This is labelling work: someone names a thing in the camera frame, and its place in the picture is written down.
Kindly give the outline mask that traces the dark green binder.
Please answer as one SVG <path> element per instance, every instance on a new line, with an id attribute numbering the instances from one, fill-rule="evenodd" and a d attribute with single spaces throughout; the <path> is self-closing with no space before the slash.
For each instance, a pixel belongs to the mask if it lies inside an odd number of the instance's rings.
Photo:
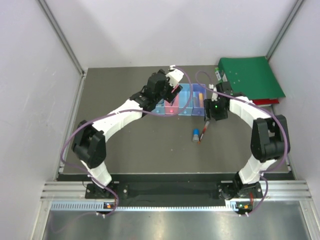
<path id="1" fill-rule="evenodd" d="M 222 57 L 218 68 L 221 77 L 226 77 L 233 91 L 243 93 L 250 100 L 286 96 L 264 56 Z"/>

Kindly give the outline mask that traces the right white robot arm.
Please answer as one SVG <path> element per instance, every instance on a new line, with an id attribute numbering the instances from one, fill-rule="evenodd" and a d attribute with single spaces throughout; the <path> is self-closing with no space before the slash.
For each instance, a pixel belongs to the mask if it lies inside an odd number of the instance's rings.
<path id="1" fill-rule="evenodd" d="M 210 99 L 204 100 L 206 121 L 225 120 L 228 113 L 241 118 L 251 128 L 251 156 L 231 183 L 218 187 L 223 199 L 247 198 L 257 194 L 258 182 L 267 169 L 290 152 L 287 119 L 258 107 L 240 92 L 234 92 L 229 82 L 210 84 Z"/>

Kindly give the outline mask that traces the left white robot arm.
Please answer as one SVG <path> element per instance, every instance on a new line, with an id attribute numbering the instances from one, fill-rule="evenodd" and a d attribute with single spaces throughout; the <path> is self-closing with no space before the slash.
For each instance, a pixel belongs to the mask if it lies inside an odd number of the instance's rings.
<path id="1" fill-rule="evenodd" d="M 129 123 L 152 112 L 161 100 L 174 101 L 183 89 L 180 86 L 183 76 L 184 73 L 173 66 L 168 73 L 160 69 L 148 78 L 139 92 L 110 112 L 109 117 L 90 124 L 84 120 L 78 125 L 80 130 L 74 136 L 71 149 L 90 174 L 96 184 L 96 192 L 102 198 L 109 198 L 114 191 L 112 177 L 105 164 L 107 141 Z"/>

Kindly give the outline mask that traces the red pen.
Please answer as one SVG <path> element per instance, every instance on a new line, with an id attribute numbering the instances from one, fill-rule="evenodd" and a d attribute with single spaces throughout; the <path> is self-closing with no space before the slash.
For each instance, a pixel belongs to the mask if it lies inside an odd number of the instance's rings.
<path id="1" fill-rule="evenodd" d="M 204 128 L 203 128 L 203 130 L 202 130 L 202 132 L 201 132 L 201 134 L 200 134 L 200 136 L 199 136 L 199 140 L 198 140 L 198 143 L 199 143 L 199 144 L 201 143 L 201 141 L 202 141 L 202 139 L 203 139 L 203 136 L 204 136 L 204 134 L 205 134 L 205 132 L 206 132 L 209 124 L 210 124 L 210 122 L 209 122 L 209 121 L 206 121 L 206 123 L 205 123 L 205 125 L 204 125 Z"/>

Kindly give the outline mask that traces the purple drawer box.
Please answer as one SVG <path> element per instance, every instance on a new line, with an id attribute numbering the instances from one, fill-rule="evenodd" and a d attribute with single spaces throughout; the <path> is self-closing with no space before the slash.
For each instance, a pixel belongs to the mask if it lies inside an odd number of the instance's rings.
<path id="1" fill-rule="evenodd" d="M 207 98 L 205 84 L 192 84 L 192 116 L 205 116 L 204 100 Z"/>

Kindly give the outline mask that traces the light green folder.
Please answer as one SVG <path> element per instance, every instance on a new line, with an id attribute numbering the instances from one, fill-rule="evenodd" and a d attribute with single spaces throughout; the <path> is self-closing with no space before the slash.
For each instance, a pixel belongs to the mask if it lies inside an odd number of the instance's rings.
<path id="1" fill-rule="evenodd" d="M 227 81 L 227 78 L 226 77 L 221 77 L 221 74 L 220 74 L 220 71 L 219 71 L 219 68 L 218 67 L 216 67 L 215 69 L 214 69 L 214 72 L 215 72 L 215 75 L 216 75 L 216 77 L 217 77 L 217 80 L 218 80 L 218 82 L 220 83 L 220 82 L 226 82 Z"/>

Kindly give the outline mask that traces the pink drawer box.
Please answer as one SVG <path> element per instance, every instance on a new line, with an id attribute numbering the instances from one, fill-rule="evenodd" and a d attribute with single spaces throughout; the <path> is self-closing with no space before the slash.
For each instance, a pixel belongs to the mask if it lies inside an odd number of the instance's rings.
<path id="1" fill-rule="evenodd" d="M 171 103 L 164 101 L 164 111 L 166 115 L 175 115 L 179 111 L 179 95 Z"/>

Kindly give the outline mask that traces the red folder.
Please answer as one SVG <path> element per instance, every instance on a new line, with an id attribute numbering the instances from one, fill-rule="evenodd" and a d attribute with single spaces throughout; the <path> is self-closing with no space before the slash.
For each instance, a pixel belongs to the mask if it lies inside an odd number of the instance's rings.
<path id="1" fill-rule="evenodd" d="M 278 99 L 253 99 L 253 103 L 257 106 L 269 106 L 273 104 L 278 104 L 279 100 Z"/>

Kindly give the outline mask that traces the grey blue glue stick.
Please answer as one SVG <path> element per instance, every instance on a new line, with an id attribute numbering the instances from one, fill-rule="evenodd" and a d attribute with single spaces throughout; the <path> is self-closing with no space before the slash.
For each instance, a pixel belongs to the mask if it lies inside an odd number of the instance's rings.
<path id="1" fill-rule="evenodd" d="M 192 136 L 192 141 L 195 143 L 198 143 L 200 140 L 200 131 L 198 128 L 195 128 L 193 130 L 193 136 Z"/>

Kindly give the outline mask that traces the orange highlighter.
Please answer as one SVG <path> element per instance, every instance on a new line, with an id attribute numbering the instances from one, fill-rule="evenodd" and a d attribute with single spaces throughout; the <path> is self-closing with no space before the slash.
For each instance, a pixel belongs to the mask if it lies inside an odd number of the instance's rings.
<path id="1" fill-rule="evenodd" d="M 204 95 L 202 92 L 199 92 L 199 94 L 198 94 L 198 102 L 199 102 L 199 107 L 203 108 L 204 107 Z"/>

